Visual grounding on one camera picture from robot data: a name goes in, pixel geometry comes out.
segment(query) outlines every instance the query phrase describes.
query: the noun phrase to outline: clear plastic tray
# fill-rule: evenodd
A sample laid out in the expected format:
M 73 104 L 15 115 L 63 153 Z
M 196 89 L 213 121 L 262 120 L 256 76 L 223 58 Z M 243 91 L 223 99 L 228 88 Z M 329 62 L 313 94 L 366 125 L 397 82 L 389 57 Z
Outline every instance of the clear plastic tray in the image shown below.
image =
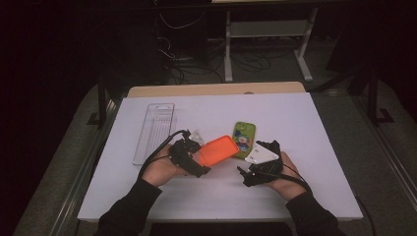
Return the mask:
M 148 106 L 134 165 L 142 165 L 175 130 L 174 103 L 153 103 Z

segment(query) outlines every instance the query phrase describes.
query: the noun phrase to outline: wrist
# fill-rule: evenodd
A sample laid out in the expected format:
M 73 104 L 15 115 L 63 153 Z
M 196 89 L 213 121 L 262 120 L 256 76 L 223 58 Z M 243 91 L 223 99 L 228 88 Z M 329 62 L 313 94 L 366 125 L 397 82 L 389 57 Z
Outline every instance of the wrist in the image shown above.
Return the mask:
M 291 184 L 287 186 L 271 186 L 271 188 L 287 201 L 291 201 L 292 199 L 307 192 L 306 189 L 298 184 Z
M 155 179 L 154 176 L 151 175 L 151 174 L 145 173 L 142 176 L 142 179 L 145 180 L 145 181 L 147 181 L 149 184 L 155 186 L 156 188 L 158 188 L 161 185 L 160 184 L 160 181 L 158 181 L 157 179 Z

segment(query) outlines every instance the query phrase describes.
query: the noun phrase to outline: wire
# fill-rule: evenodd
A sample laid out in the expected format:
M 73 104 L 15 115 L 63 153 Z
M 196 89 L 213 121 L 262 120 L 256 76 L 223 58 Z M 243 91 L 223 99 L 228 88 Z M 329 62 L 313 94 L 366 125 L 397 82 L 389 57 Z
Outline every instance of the wire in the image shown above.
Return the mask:
M 169 39 L 168 39 L 168 38 L 166 38 L 166 37 L 161 37 L 161 36 L 160 36 L 160 37 L 158 37 L 157 39 L 164 39 L 166 42 L 168 42 L 168 48 L 167 48 L 167 49 L 168 49 L 168 50 L 169 50 L 169 49 L 171 49 L 171 42 L 169 41 Z
M 174 139 L 175 136 L 177 136 L 178 134 L 186 134 L 187 132 L 184 130 L 180 130 L 175 132 L 174 134 L 168 136 L 168 138 L 166 138 L 166 140 L 164 142 L 162 142 L 162 144 L 160 144 L 159 147 L 156 148 L 156 150 L 153 151 L 153 153 L 150 154 L 150 156 L 148 156 L 148 158 L 145 160 L 144 164 L 142 165 L 141 170 L 139 171 L 139 176 L 142 177 L 144 175 L 145 170 L 147 170 L 148 166 L 150 163 L 153 162 L 153 158 L 156 157 L 156 155 L 166 146 L 168 145 L 168 143 Z
M 307 183 L 307 181 L 303 178 L 303 176 L 301 176 L 297 171 L 295 171 L 293 168 L 291 168 L 291 167 L 289 167 L 288 165 L 286 165 L 286 164 L 283 164 L 282 163 L 282 165 L 283 166 L 285 166 L 285 167 L 287 167 L 288 169 L 290 169 L 290 170 L 292 170 L 292 172 L 294 172 L 295 174 L 297 174 L 304 182 L 306 182 Z
M 190 83 L 189 80 L 186 80 L 185 74 L 194 76 L 215 74 L 219 78 L 220 82 L 223 83 L 223 77 L 218 73 L 218 70 L 224 62 L 224 53 L 219 53 L 218 50 L 224 48 L 224 45 L 224 39 L 216 40 L 214 45 L 208 49 L 208 54 L 205 58 L 169 58 L 172 64 L 165 68 L 169 70 L 169 75 L 174 80 L 176 85 Z
M 166 52 L 166 51 L 164 51 L 164 50 L 162 50 L 160 48 L 158 48 L 157 50 L 160 51 L 161 53 L 163 53 L 165 56 L 171 58 L 171 59 L 174 59 L 175 58 L 175 55 L 172 54 L 172 53 Z
M 161 156 L 161 157 L 155 158 L 155 159 L 153 159 L 152 161 L 150 161 L 150 162 L 149 162 L 149 164 L 151 164 L 151 163 L 153 163 L 153 162 L 155 162 L 155 161 L 157 161 L 157 160 L 159 160 L 159 159 L 166 158 L 166 157 L 171 157 L 171 156 L 170 156 L 170 155 L 165 155 L 165 156 Z
M 358 202 L 358 204 L 362 207 L 362 209 L 365 211 L 365 214 L 368 216 L 372 228 L 372 235 L 377 236 L 377 228 L 375 227 L 374 219 L 371 217 L 371 214 L 365 207 L 364 203 L 361 201 L 361 199 L 359 199 L 359 196 L 355 195 L 355 199 Z
M 156 6 L 157 5 L 157 0 L 153 0 L 153 4 Z M 175 30 L 179 30 L 179 29 L 183 29 L 183 28 L 187 28 L 187 27 L 190 27 L 190 26 L 192 26 L 193 24 L 195 24 L 195 23 L 197 23 L 197 22 L 199 22 L 204 16 L 206 15 L 206 13 L 205 12 L 203 12 L 197 19 L 195 19 L 193 22 L 191 22 L 191 23 L 188 23 L 187 25 L 184 25 L 184 26 L 180 26 L 180 27 L 174 27 L 174 26 L 172 26 L 172 25 L 170 25 L 168 22 L 166 22 L 165 21 L 165 19 L 162 17 L 162 14 L 161 13 L 159 13 L 159 17 L 160 17 L 160 19 L 169 27 L 169 28 L 171 28 L 171 29 L 175 29 Z
M 269 69 L 271 66 L 270 59 L 276 59 L 283 56 L 288 55 L 291 53 L 295 48 L 297 48 L 299 45 L 299 42 L 295 42 L 294 45 L 290 46 L 287 50 L 284 52 L 277 54 L 277 55 L 271 55 L 271 52 L 277 48 L 276 45 L 273 45 L 271 47 L 265 48 L 265 47 L 258 47 L 254 42 L 252 42 L 252 46 L 250 48 L 243 48 L 241 46 L 236 46 L 234 49 L 241 49 L 243 52 L 239 53 L 240 57 L 242 59 L 239 59 L 236 56 L 230 56 L 233 63 L 241 68 L 244 71 L 251 72 L 251 73 L 259 73 L 260 71 Z M 250 52 L 252 50 L 264 50 L 266 52 L 252 52 L 250 53 L 252 56 L 245 55 L 244 53 Z

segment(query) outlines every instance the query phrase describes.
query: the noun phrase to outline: hand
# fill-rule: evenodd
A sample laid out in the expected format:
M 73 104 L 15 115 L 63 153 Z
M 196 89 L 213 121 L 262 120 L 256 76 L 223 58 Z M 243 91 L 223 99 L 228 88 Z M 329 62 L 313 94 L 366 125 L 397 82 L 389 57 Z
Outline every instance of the hand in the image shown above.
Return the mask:
M 159 187 L 166 184 L 170 179 L 176 175 L 187 175 L 187 171 L 172 163 L 169 159 L 169 148 L 171 145 L 165 146 L 157 155 L 154 157 L 148 168 L 145 170 L 142 178 L 148 183 Z
M 289 156 L 283 151 L 281 152 L 281 158 L 284 164 L 283 169 L 282 169 L 282 174 L 300 179 L 300 176 L 297 174 L 298 173 L 297 167 L 294 165 L 294 163 L 292 163 Z M 307 192 L 301 185 L 293 181 L 288 181 L 284 179 L 277 179 L 269 183 L 266 183 L 266 185 L 272 188 L 273 190 L 275 190 L 277 193 L 279 193 L 287 201 L 290 201 L 294 199 L 295 197 Z

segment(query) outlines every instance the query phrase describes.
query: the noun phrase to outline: cable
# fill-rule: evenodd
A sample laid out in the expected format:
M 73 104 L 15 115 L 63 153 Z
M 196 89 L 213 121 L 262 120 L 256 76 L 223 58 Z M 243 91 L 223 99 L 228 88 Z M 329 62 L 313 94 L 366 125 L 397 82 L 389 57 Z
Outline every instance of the cable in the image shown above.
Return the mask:
M 168 43 L 168 47 L 166 48 L 166 51 L 161 48 L 158 48 L 157 50 L 162 52 L 168 58 L 175 59 L 175 54 L 169 52 L 169 50 L 171 49 L 171 42 L 169 41 L 169 39 L 166 37 L 162 37 L 162 36 L 159 36 L 157 39 L 164 39 L 164 41 Z
M 377 228 L 375 227 L 374 219 L 371 217 L 371 214 L 369 213 L 368 209 L 365 207 L 361 199 L 359 199 L 358 195 L 355 195 L 355 199 L 358 202 L 358 204 L 362 207 L 362 209 L 365 211 L 365 214 L 368 216 L 372 228 L 372 235 L 377 236 Z
M 270 59 L 275 59 L 275 58 L 280 58 L 283 56 L 288 55 L 289 53 L 291 53 L 295 48 L 298 47 L 299 43 L 296 42 L 295 45 L 289 47 L 287 50 L 285 50 L 284 52 L 278 54 L 278 55 L 270 55 L 270 52 L 273 51 L 275 48 L 277 48 L 276 45 L 273 45 L 269 48 L 259 48 L 257 45 L 255 45 L 254 43 L 252 43 L 253 45 L 251 46 L 251 48 L 247 49 L 247 48 L 243 48 L 240 46 L 234 47 L 235 49 L 241 49 L 243 50 L 243 52 L 240 52 L 238 55 L 240 55 L 243 60 L 238 59 L 236 56 L 230 56 L 230 58 L 232 59 L 233 63 L 241 68 L 244 71 L 247 72 L 252 72 L 252 73 L 258 73 L 262 70 L 268 69 L 270 68 Z M 257 50 L 257 49 L 262 49 L 265 50 L 267 52 L 252 52 L 251 55 L 253 55 L 253 57 L 250 56 L 245 56 L 244 52 L 250 52 L 251 50 Z
M 153 4 L 154 4 L 154 6 L 156 6 L 157 4 L 156 4 L 156 0 L 153 0 Z M 160 19 L 169 27 L 169 28 L 171 28 L 171 29 L 175 29 L 175 30 L 179 30 L 179 29 L 183 29 L 183 28 L 187 28 L 187 27 L 190 27 L 190 26 L 192 26 L 193 24 L 195 24 L 195 23 L 197 23 L 197 22 L 199 22 L 204 16 L 206 15 L 206 13 L 205 12 L 202 12 L 202 14 L 197 18 L 197 19 L 195 19 L 193 22 L 191 22 L 191 23 L 188 23 L 187 25 L 184 25 L 184 26 L 180 26 L 180 27 L 174 27 L 174 26 L 172 26 L 172 25 L 170 25 L 168 22 L 166 22 L 165 21 L 165 19 L 162 17 L 162 14 L 161 13 L 159 13 L 159 17 L 160 17 Z
M 190 82 L 186 80 L 185 73 L 191 75 L 207 75 L 215 74 L 221 83 L 223 83 L 223 77 L 217 72 L 224 62 L 224 54 L 217 53 L 217 51 L 224 47 L 224 40 L 220 41 L 214 45 L 211 49 L 208 50 L 208 58 L 196 58 L 191 57 L 187 60 L 182 60 L 182 58 L 171 59 L 172 65 L 165 67 L 170 70 L 169 75 L 172 77 L 176 85 L 189 84 Z
M 297 171 L 295 171 L 293 168 L 289 167 L 286 164 L 282 164 L 283 166 L 287 167 L 288 169 L 292 170 L 292 172 L 294 172 L 295 174 L 297 174 L 304 182 L 307 183 L 307 181 L 303 178 L 303 176 L 301 176 Z
M 161 157 L 155 158 L 155 159 L 153 159 L 152 161 L 150 161 L 150 162 L 149 162 L 149 165 L 150 165 L 151 163 L 153 163 L 153 162 L 155 162 L 155 161 L 159 160 L 159 159 L 163 159 L 163 158 L 166 158 L 166 157 L 171 157 L 171 156 L 170 156 L 170 155 L 165 155 L 165 156 L 161 156 Z
M 168 145 L 169 142 L 171 142 L 171 140 L 177 136 L 178 134 L 185 134 L 187 133 L 184 130 L 180 130 L 175 132 L 174 134 L 168 136 L 168 138 L 166 138 L 166 140 L 164 142 L 162 142 L 162 144 L 160 144 L 159 147 L 156 148 L 156 150 L 153 151 L 153 153 L 151 153 L 148 158 L 145 160 L 144 164 L 142 165 L 141 171 L 139 172 L 139 177 L 142 177 L 144 175 L 145 170 L 148 168 L 148 166 L 153 162 L 153 158 L 166 146 Z
M 259 172 L 257 171 L 256 173 L 262 174 L 262 175 L 271 176 L 271 177 L 275 177 L 275 178 L 279 178 L 279 179 L 284 179 L 284 180 L 292 181 L 294 183 L 299 184 L 301 187 L 303 187 L 304 189 L 306 189 L 308 192 L 313 193 L 312 189 L 310 188 L 309 184 L 307 184 L 306 181 L 301 181 L 300 179 L 297 179 L 295 177 L 292 177 L 292 176 L 289 176 L 289 175 L 284 175 L 284 174 L 279 174 L 279 175 L 269 174 L 269 173 L 261 172 L 261 171 L 259 171 Z

